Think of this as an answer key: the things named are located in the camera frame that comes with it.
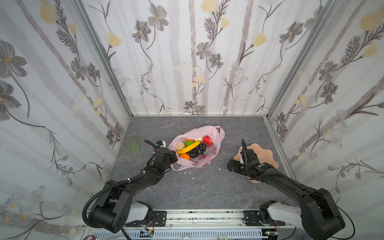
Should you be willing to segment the peach scalloped plate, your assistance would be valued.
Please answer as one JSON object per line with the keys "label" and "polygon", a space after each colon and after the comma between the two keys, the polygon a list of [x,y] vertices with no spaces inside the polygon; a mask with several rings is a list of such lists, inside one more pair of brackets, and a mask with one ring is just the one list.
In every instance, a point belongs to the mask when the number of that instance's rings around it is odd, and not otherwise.
{"label": "peach scalloped plate", "polygon": [[[241,158],[241,150],[243,147],[239,148],[238,153],[234,156],[234,160],[243,163],[243,160]],[[258,160],[261,164],[268,163],[272,165],[275,169],[279,168],[279,164],[277,161],[274,160],[273,152],[269,149],[263,149],[261,148],[258,144],[252,144],[250,146],[247,146],[247,149],[251,149],[254,151],[254,153],[257,155]],[[256,180],[249,180],[252,183],[260,183],[259,181]]]}

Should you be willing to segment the pink plastic bag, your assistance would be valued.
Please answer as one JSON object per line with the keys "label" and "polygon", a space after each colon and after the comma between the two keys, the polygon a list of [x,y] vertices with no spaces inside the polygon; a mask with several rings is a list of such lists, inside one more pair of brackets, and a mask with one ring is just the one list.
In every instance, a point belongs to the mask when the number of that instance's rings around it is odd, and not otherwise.
{"label": "pink plastic bag", "polygon": [[170,149],[176,152],[177,161],[171,165],[174,171],[202,168],[218,155],[225,131],[219,126],[204,126],[177,136]]}

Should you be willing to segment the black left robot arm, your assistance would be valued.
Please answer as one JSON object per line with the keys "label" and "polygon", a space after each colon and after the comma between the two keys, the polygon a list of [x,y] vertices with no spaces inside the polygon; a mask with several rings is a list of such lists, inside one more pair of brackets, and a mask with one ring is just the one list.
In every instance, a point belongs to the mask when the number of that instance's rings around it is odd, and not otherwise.
{"label": "black left robot arm", "polygon": [[145,140],[154,153],[141,172],[123,181],[110,180],[92,196],[82,210],[83,222],[97,229],[118,233],[125,226],[134,197],[146,188],[156,185],[171,165],[177,162],[175,151]]}

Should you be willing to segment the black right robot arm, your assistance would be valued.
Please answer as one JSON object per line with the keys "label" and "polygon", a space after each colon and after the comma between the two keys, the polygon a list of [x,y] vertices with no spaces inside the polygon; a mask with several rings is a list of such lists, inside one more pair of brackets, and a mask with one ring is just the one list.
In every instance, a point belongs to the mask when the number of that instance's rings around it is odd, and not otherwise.
{"label": "black right robot arm", "polygon": [[256,217],[246,217],[246,220],[264,226],[284,222],[303,229],[313,240],[333,238],[345,228],[345,211],[337,206],[329,191],[303,185],[282,174],[273,165],[261,163],[245,141],[242,141],[240,156],[240,161],[229,161],[227,167],[230,172],[272,186],[297,204],[293,207],[271,200],[260,205]]}

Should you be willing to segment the orange fake tangerine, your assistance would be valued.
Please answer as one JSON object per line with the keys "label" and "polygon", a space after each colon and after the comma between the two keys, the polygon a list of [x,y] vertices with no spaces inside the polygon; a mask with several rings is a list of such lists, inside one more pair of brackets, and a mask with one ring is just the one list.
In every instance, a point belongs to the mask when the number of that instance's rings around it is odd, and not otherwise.
{"label": "orange fake tangerine", "polygon": [[188,155],[187,153],[181,154],[180,158],[183,158],[183,159],[186,159],[186,160],[189,160],[189,161],[191,160],[190,155]]}

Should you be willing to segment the yellow fake banana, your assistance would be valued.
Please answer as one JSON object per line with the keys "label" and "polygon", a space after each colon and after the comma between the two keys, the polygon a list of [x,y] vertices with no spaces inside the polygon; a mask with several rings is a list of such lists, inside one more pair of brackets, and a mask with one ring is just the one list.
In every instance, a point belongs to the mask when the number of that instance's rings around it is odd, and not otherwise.
{"label": "yellow fake banana", "polygon": [[192,144],[191,146],[189,146],[189,147],[185,147],[184,149],[182,149],[182,150],[180,150],[180,151],[177,151],[177,154],[178,154],[178,155],[181,155],[181,154],[187,153],[187,152],[193,150],[194,148],[196,148],[197,146],[199,146],[200,143],[201,143],[200,141],[197,141],[197,142],[195,142],[194,144]]}

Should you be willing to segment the green fake lime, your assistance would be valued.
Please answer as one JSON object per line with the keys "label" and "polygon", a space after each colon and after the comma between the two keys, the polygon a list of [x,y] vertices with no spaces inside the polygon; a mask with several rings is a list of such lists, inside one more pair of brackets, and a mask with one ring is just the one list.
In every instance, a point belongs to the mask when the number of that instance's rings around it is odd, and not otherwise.
{"label": "green fake lime", "polygon": [[186,144],[185,144],[185,147],[189,147],[189,146],[191,146],[194,143],[195,143],[195,141],[193,141],[193,140],[187,140]]}

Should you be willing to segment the dark fake grape bunch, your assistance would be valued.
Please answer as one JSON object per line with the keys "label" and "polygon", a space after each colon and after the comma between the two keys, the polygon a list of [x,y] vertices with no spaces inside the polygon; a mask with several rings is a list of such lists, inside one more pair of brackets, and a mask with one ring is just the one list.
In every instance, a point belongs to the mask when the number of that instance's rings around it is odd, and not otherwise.
{"label": "dark fake grape bunch", "polygon": [[191,159],[196,159],[200,155],[203,155],[207,149],[206,143],[202,142],[194,149],[187,152],[187,154],[190,156]]}

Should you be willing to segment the red fake strawberry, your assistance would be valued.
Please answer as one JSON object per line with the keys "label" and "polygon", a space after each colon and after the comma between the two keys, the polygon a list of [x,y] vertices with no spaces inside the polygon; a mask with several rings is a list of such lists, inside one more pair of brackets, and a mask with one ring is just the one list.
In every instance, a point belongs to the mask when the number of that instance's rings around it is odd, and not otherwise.
{"label": "red fake strawberry", "polygon": [[204,136],[203,137],[203,142],[207,145],[207,146],[211,146],[213,144],[211,138],[209,136]]}

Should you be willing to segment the green translucent cup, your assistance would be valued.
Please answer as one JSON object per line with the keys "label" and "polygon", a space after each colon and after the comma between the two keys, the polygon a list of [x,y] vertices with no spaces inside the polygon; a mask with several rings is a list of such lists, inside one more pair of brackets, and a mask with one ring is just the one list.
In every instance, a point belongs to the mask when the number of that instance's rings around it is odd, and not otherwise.
{"label": "green translucent cup", "polygon": [[140,144],[137,138],[129,137],[125,140],[125,147],[133,154],[140,151]]}

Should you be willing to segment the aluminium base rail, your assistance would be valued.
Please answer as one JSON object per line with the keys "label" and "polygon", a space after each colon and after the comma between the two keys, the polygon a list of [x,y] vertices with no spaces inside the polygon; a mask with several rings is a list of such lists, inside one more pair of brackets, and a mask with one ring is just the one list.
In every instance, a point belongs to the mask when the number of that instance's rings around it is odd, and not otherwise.
{"label": "aluminium base rail", "polygon": [[165,225],[148,227],[147,229],[198,229],[198,228],[291,228],[292,225],[280,221],[271,222],[267,226],[247,226],[244,223],[244,211],[257,211],[258,209],[212,209],[212,210],[154,210],[165,211]]}

